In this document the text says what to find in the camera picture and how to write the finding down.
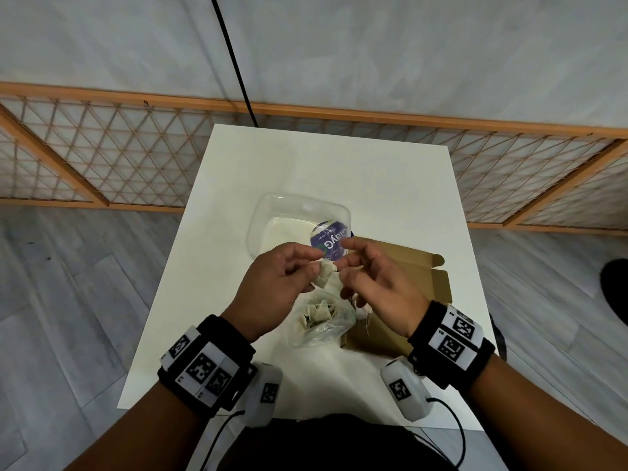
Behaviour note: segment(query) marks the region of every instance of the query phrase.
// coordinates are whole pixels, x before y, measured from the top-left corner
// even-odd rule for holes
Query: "wall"
[[[628,0],[219,2],[256,101],[628,124]],[[240,98],[209,0],[0,0],[0,80]]]

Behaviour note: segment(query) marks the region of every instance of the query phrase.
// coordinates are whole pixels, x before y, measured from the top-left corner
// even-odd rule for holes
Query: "cardboard box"
[[[421,292],[428,299],[434,299],[443,304],[451,303],[451,288],[447,271],[434,269],[445,263],[440,254],[426,253],[418,249],[380,241],[377,243],[416,281]],[[340,341],[342,348],[390,358],[407,357],[412,351],[408,340],[390,330],[377,315],[371,314],[367,326],[365,322],[359,321],[342,336]]]

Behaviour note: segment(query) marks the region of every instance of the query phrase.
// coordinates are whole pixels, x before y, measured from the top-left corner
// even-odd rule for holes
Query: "person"
[[[346,238],[352,252],[336,261],[341,296],[358,294],[396,333],[411,337],[430,302],[378,245]],[[322,253],[287,243],[251,264],[235,298],[222,313],[249,343],[275,329],[299,293],[310,291]],[[570,410],[492,354],[463,398],[510,469],[626,470],[628,447]],[[123,417],[71,463],[75,470],[182,470],[207,420],[168,388],[155,384]],[[452,469],[450,462],[403,427],[373,425],[349,415],[315,420],[272,420],[246,428],[218,469],[346,468]]]

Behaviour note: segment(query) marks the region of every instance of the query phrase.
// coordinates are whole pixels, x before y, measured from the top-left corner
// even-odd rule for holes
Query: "clear plastic bag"
[[[300,317],[305,314],[308,304],[317,304],[326,300],[335,307],[331,319],[311,329],[303,328]],[[349,301],[329,294],[322,289],[299,294],[288,318],[288,343],[291,347],[315,347],[338,340],[356,323],[356,310]]]

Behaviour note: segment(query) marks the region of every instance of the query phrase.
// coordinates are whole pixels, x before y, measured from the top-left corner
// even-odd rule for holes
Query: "left hand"
[[[275,329],[294,306],[301,292],[320,273],[323,252],[299,243],[284,243],[255,258],[222,317],[255,342]]]

